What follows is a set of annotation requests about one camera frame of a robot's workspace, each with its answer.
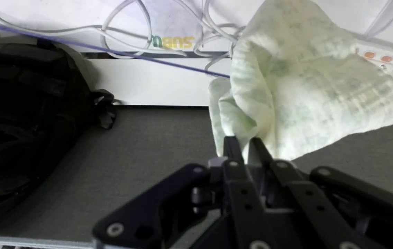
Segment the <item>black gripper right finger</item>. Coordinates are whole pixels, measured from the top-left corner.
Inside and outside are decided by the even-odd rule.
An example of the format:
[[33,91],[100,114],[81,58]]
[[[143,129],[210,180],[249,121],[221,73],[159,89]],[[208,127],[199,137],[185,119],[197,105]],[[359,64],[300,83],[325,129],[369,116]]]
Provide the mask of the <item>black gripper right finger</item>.
[[262,168],[264,205],[273,215],[286,210],[305,249],[393,249],[391,192],[329,166],[301,173],[258,138],[249,155]]

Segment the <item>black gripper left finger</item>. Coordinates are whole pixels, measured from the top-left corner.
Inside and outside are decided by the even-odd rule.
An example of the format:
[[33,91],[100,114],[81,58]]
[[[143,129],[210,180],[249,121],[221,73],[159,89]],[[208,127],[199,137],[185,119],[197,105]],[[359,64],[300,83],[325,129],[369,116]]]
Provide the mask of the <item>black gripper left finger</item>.
[[233,137],[224,140],[217,166],[182,166],[103,216],[91,235],[96,249],[170,249],[211,210],[219,216],[189,249],[271,246],[261,199]]

